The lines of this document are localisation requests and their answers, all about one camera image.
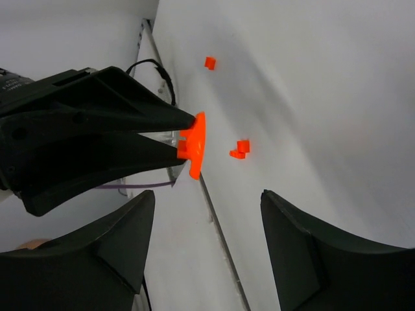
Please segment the orange round lego piece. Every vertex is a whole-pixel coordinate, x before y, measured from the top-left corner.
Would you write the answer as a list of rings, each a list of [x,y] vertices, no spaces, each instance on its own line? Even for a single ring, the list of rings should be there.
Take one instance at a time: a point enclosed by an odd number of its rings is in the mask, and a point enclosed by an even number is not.
[[[198,113],[193,125],[189,129],[180,130],[179,136],[177,158],[190,161],[189,175],[199,180],[206,145],[206,114]]]

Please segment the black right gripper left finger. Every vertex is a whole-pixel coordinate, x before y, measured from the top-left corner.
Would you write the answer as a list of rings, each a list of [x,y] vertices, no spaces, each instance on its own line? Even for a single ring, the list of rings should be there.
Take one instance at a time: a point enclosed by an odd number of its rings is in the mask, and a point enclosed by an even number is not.
[[[1,254],[2,310],[131,310],[154,219],[146,190],[116,211],[35,249]]]

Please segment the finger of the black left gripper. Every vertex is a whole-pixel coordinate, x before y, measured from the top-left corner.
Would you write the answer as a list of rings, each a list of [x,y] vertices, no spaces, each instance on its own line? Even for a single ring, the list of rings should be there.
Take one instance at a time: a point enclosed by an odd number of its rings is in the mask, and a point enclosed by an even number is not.
[[[136,133],[87,135],[41,151],[23,171],[22,201],[30,214],[43,216],[87,190],[134,172],[131,151]]]
[[[139,132],[185,130],[196,118],[157,97],[116,67],[86,74],[77,73],[66,84],[54,86],[54,101],[96,116],[118,129]]]

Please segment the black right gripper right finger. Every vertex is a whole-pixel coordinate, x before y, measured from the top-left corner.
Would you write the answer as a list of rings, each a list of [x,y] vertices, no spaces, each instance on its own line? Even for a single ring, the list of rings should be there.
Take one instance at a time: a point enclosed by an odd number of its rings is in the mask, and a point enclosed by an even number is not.
[[[413,310],[414,250],[368,240],[271,190],[261,215],[282,310]]]

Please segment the small orange lego piece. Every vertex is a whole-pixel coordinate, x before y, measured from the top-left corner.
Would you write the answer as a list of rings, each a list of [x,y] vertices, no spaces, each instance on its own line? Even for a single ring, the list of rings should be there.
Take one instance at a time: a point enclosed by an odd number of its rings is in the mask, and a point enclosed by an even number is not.
[[[213,71],[215,69],[217,60],[212,56],[206,56],[204,67],[209,69],[210,71]]]

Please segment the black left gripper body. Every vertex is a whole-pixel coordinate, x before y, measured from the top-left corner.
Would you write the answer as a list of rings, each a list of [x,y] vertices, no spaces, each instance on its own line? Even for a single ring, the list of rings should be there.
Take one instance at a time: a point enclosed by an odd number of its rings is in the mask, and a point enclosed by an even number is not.
[[[35,82],[1,70],[1,187],[15,194],[83,193],[97,186],[85,154],[97,135],[80,102],[97,74],[69,70]]]

